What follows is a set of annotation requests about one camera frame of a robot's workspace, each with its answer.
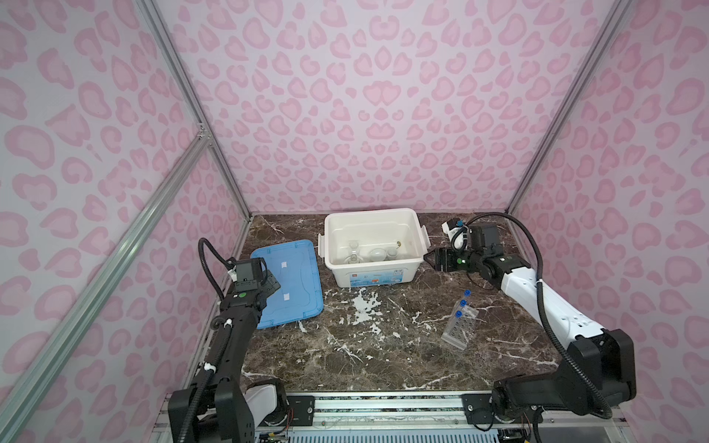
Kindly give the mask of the clear glass flask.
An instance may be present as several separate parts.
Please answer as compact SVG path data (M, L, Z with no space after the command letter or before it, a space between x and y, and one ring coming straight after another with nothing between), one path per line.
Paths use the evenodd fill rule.
M359 264L362 262L362 258L356 254L356 253L351 253L346 259L345 259L345 264Z

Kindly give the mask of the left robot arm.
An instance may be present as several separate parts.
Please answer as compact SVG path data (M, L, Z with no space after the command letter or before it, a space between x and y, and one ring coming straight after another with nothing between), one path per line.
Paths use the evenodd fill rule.
M268 298L280 284L263 258L239 260L210 323L213 341L189 386L172 394L168 416L175 442L253 442L258 420L241 391L247 349Z

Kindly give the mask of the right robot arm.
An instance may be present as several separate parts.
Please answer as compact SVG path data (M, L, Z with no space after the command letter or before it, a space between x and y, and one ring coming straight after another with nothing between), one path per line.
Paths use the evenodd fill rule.
M451 219L442 230L450 245L428 252L425 262L435 271L475 274L513 299L561 357L550 373L496 381L490 400L496 415L512 419L527 409L543 409L609 419L614 407L636 397L629 334L607 329L567 302L544 281L541 262L531 265L506 253L496 224Z

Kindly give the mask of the white ceramic evaporating dish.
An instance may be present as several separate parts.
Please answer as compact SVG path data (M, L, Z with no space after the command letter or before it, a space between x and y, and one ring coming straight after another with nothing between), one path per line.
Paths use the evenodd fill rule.
M382 262L387 260L388 253L384 248L374 248L369 251L369 260L371 262Z

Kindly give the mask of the blue plastic bin lid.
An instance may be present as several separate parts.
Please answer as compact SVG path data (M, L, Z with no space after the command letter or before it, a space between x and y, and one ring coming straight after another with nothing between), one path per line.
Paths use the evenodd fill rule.
M311 319L323 310L323 292L315 247L298 240L256 249L251 258L263 258L281 288L268 298L258 330Z

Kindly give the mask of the clear plastic test tube rack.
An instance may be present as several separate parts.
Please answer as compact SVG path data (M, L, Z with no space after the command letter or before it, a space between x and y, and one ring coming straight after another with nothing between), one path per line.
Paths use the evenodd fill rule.
M475 335L478 310L471 308L466 300L460 300L452 310L441 339L450 346L464 351Z

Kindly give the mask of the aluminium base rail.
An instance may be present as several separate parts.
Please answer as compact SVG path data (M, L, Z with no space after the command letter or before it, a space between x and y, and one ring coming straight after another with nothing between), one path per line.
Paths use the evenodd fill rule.
M632 442L620 410L611 420L552 411L492 420L486 391L294 392L292 423L261 427L275 442Z

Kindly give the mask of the white plastic storage bin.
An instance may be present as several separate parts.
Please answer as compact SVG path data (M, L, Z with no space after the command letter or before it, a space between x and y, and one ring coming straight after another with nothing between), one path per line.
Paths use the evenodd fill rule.
M358 240L362 262L345 264L351 254L349 242ZM369 251L395 247L401 241L397 260L371 262ZM431 243L425 225L411 209L369 210L334 213L326 217L324 233L318 237L317 251L341 288L408 284Z

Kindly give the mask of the test tube with blue cap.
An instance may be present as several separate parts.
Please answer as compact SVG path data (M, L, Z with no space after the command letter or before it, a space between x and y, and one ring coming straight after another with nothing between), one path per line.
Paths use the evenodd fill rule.
M463 326L465 326L465 317L463 316L463 311L457 310L452 320L452 332L454 334L460 333L463 330Z

